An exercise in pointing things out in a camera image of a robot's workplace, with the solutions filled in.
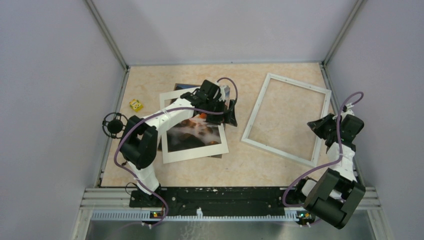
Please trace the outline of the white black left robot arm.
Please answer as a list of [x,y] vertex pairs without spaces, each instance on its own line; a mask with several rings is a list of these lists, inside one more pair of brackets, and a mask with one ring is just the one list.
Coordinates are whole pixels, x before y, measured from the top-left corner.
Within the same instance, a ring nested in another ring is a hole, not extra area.
[[149,207],[160,202],[157,189],[160,183],[155,175],[153,162],[157,155],[159,136],[176,124],[205,114],[205,121],[214,125],[237,126],[235,106],[237,98],[226,100],[224,87],[218,81],[204,80],[200,87],[186,91],[169,106],[151,115],[127,120],[115,155],[122,154],[129,172],[142,191],[141,200]]

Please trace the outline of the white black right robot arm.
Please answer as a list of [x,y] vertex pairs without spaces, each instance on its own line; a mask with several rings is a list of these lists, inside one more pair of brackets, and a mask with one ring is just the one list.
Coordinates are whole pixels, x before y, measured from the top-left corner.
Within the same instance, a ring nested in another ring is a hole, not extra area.
[[326,155],[333,163],[319,180],[304,177],[293,192],[293,200],[305,210],[337,229],[342,229],[363,199],[366,189],[354,175],[353,140],[364,122],[353,114],[344,113],[340,119],[340,138],[337,138],[337,117],[327,116],[307,123],[325,141]]

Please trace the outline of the white matted landscape photo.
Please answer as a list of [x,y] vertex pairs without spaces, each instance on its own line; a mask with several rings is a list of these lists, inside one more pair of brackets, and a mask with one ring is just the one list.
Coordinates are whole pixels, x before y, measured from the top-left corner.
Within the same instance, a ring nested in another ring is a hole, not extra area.
[[229,152],[225,136],[225,125],[206,122],[205,113],[185,119],[161,136],[165,140],[162,153],[164,164],[198,158],[221,159]]

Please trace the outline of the yellow small block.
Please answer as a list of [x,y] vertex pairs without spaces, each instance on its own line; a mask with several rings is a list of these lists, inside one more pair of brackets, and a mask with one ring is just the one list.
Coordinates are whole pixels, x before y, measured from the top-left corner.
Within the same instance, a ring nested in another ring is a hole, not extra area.
[[144,108],[143,104],[138,99],[133,99],[129,102],[130,108],[138,113],[141,109]]

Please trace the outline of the black microphone on tripod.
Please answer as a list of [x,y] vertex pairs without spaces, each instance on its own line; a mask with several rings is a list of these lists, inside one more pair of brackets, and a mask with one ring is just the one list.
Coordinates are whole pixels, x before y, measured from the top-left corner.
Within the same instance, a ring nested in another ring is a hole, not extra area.
[[103,118],[101,129],[108,138],[122,139],[128,121],[129,119],[122,113],[111,112]]

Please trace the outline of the white picture frame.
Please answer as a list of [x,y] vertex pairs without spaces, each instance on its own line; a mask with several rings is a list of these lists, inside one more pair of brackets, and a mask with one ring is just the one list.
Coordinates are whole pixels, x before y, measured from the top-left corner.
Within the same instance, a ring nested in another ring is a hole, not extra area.
[[275,156],[314,168],[322,140],[307,126],[329,113],[331,90],[268,73],[241,141]]

